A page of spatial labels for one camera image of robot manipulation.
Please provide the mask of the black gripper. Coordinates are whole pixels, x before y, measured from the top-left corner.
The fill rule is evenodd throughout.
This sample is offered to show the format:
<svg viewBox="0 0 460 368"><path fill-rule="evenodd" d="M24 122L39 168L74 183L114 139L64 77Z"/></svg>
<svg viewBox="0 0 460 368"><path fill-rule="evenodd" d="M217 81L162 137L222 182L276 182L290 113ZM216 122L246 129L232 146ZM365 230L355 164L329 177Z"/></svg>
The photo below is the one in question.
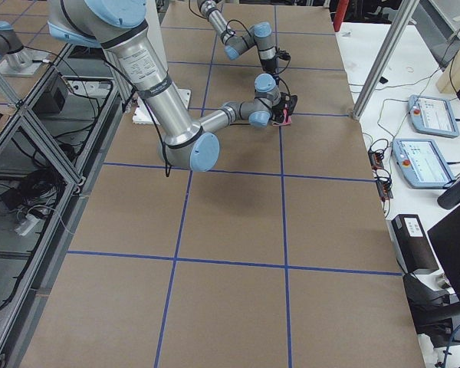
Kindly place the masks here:
<svg viewBox="0 0 460 368"><path fill-rule="evenodd" d="M272 107L273 115L279 110L288 109L290 116L292 116L297 105L297 100L297 95L282 94L279 103Z"/></svg>
<svg viewBox="0 0 460 368"><path fill-rule="evenodd" d="M278 63L275 57L271 59L261 59L261 66L265 73L270 75L277 74Z"/></svg>

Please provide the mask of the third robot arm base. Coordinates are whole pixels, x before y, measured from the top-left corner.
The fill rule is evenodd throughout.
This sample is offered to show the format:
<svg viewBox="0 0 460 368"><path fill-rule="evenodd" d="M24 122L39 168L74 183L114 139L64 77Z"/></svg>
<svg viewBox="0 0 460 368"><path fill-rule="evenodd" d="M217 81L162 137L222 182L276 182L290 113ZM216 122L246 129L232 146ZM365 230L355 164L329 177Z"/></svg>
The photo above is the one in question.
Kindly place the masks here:
<svg viewBox="0 0 460 368"><path fill-rule="evenodd" d="M0 73L9 77L32 77L48 59L47 51L27 49L6 21L0 21Z"/></svg>

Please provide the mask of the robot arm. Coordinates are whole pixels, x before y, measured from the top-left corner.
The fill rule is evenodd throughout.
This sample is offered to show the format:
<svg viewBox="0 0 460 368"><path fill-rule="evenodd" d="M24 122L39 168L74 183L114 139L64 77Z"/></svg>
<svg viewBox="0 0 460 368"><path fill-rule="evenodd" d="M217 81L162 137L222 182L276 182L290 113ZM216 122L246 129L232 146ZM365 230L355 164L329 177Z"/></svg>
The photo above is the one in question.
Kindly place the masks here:
<svg viewBox="0 0 460 368"><path fill-rule="evenodd" d="M227 21L219 10L216 1L197 1L198 9L203 18L214 28L224 45L227 58L234 61L244 53L256 48L261 67L265 73L278 74L278 52L271 25L264 21L250 28L244 28L239 34L231 27L232 20Z"/></svg>
<svg viewBox="0 0 460 368"><path fill-rule="evenodd" d="M269 122L288 123L297 96L279 89L278 60L289 61L291 57L276 46L269 23L257 23L238 35L215 1L199 1L197 5L220 37L229 59L256 48L263 69L255 79L252 101L227 102L197 120L189 115L167 67L149 40L144 1L52 1L48 27L56 39L114 54L122 68L120 75L156 118L158 151L166 168L205 172L219 158L216 131L237 120L246 120L254 127L265 127Z"/></svg>

